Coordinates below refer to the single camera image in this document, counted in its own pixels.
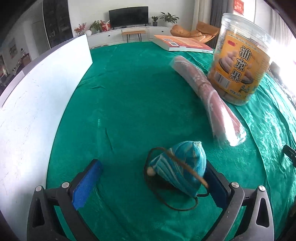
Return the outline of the dark glass cabinet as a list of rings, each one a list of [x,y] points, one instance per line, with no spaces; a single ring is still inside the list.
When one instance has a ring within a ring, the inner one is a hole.
[[[44,0],[42,8],[50,48],[73,38],[67,0]]]

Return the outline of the orange cover book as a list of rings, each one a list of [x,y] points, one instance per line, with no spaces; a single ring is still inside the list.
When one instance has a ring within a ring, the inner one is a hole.
[[[152,42],[170,52],[198,52],[210,54],[214,52],[209,46],[192,38],[154,35]]]

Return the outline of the clear snack jar orange label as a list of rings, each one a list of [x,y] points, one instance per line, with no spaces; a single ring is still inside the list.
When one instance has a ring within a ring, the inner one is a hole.
[[[208,79],[225,101],[245,105],[270,66],[271,36],[251,21],[224,13]]]

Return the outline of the red wall poster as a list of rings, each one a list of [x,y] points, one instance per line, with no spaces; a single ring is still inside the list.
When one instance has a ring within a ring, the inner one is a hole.
[[[233,9],[235,12],[243,15],[244,14],[244,2],[242,0],[233,1]]]

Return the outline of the white storage box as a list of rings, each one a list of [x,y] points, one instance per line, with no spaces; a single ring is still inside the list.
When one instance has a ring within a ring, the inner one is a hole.
[[[33,60],[1,94],[1,212],[20,240],[61,118],[91,65],[87,36],[75,37]]]

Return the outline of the red flower plant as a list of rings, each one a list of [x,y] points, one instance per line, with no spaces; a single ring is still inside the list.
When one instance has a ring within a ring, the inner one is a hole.
[[[79,24],[78,27],[74,29],[77,36],[81,36],[85,33],[86,23]]]

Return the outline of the green tablecloth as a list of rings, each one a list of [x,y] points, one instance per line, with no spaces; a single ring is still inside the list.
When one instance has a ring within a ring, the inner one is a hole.
[[[274,233],[284,229],[295,198],[295,168],[282,153],[295,147],[295,108],[268,75],[244,106],[231,106],[244,143],[221,146],[203,103],[170,65],[174,52],[152,42],[91,51],[93,63],[63,114],[51,151],[47,187],[72,180],[93,159],[103,173],[80,214],[100,240],[200,240],[221,210],[211,197],[166,191],[165,206],[144,180],[154,147],[200,141],[207,159],[231,182],[263,185]]]

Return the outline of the white tv cabinet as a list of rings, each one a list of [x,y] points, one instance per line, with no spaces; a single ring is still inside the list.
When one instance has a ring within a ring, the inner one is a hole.
[[[93,49],[99,46],[152,41],[155,35],[170,36],[170,30],[171,27],[131,27],[96,33],[87,39],[89,48]]]

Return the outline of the small dark potted plant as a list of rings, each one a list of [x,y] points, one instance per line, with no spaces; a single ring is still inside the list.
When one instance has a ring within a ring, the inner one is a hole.
[[[159,19],[159,17],[158,16],[152,16],[151,18],[152,18],[152,25],[154,27],[157,27],[158,26],[158,19]]]

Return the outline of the orange lounge chair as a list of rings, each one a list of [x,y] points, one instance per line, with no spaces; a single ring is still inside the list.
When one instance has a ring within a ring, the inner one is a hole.
[[[196,29],[188,31],[180,25],[174,25],[170,33],[175,37],[193,38],[201,43],[207,43],[219,35],[220,28],[198,21]]]

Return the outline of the pink rolled cloth in plastic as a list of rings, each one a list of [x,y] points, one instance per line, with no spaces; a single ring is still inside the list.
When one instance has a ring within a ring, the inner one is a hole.
[[[204,72],[183,56],[175,56],[171,66],[201,99],[217,142],[231,147],[242,144],[246,140],[242,123],[219,96]]]

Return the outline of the green red potted plant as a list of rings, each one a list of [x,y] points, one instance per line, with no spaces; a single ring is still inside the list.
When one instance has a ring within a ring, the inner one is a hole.
[[[104,22],[102,20],[100,21],[94,21],[90,27],[89,30],[93,33],[102,33],[110,30],[110,22]]]

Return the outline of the black television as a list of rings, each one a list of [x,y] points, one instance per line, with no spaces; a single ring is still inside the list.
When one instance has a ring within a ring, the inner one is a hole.
[[[112,28],[145,25],[149,22],[149,7],[134,6],[108,11]]]

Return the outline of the small wooden stool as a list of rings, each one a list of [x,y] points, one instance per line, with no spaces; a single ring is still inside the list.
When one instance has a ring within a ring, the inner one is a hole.
[[[142,42],[142,36],[145,35],[147,32],[145,30],[138,30],[138,31],[125,31],[121,32],[121,35],[124,39],[126,39],[126,42],[130,42],[131,36],[135,35],[138,38],[139,42]]]

